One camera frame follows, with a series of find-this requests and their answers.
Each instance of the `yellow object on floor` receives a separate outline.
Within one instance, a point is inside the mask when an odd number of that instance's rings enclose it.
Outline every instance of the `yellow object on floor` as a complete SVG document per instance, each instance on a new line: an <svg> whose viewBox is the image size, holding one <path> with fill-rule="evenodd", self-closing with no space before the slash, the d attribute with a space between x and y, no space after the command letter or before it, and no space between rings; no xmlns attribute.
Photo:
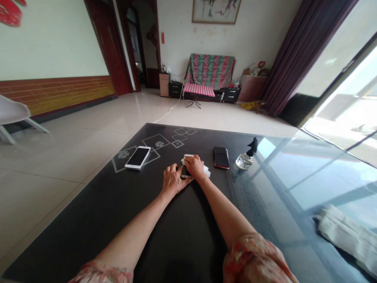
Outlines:
<svg viewBox="0 0 377 283"><path fill-rule="evenodd" d="M242 103L241 107L245 108L246 110L254 109L257 113L260 113L261 112L260 107L265 105L265 104L266 104L266 102L264 102L262 100L255 100L255 101L252 101L252 102Z"/></svg>

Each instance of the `chair leg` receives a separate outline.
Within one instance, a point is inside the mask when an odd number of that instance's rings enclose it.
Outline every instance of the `chair leg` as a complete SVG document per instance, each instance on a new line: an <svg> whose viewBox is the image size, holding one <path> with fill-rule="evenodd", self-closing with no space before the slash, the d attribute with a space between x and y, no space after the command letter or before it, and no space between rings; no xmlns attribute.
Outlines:
<svg viewBox="0 0 377 283"><path fill-rule="evenodd" d="M30 118L25 119L25 122L32 125L34 128L36 128L36 129L38 129L42 132L45 132L46 134L50 133L50 131L48 129L46 129L45 127L42 127L40 124L38 124L36 121L33 121Z"/></svg>
<svg viewBox="0 0 377 283"><path fill-rule="evenodd" d="M12 138L12 136L8 133L8 131L4 128L4 126L0 125L0 132L2 136L12 145L16 144L16 141Z"/></svg>

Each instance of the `purple curtain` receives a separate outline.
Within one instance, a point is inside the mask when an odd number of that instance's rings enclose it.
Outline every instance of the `purple curtain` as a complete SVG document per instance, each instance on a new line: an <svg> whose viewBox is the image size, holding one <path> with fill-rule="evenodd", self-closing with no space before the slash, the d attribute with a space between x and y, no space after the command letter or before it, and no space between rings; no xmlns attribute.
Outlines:
<svg viewBox="0 0 377 283"><path fill-rule="evenodd" d="M303 0L272 66L261 100L279 115L358 0Z"/></svg>

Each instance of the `black spray nozzle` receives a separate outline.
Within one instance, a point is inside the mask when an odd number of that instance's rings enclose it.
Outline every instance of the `black spray nozzle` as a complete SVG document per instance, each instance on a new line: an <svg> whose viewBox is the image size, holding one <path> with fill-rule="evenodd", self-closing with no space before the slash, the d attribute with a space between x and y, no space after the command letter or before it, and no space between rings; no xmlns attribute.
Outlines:
<svg viewBox="0 0 377 283"><path fill-rule="evenodd" d="M248 152L246 152L246 154L248 156L253 156L254 154L256 154L256 150L258 149L258 140L254 138L252 143L247 146L250 146L251 148Z"/></svg>

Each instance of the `red brick wall panel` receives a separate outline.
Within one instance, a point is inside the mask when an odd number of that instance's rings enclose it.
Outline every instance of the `red brick wall panel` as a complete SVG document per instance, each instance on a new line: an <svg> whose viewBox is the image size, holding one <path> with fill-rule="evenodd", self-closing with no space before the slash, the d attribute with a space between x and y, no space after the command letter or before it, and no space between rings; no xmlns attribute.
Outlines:
<svg viewBox="0 0 377 283"><path fill-rule="evenodd" d="M115 94L110 76L0 81L0 94L28 106L32 116Z"/></svg>

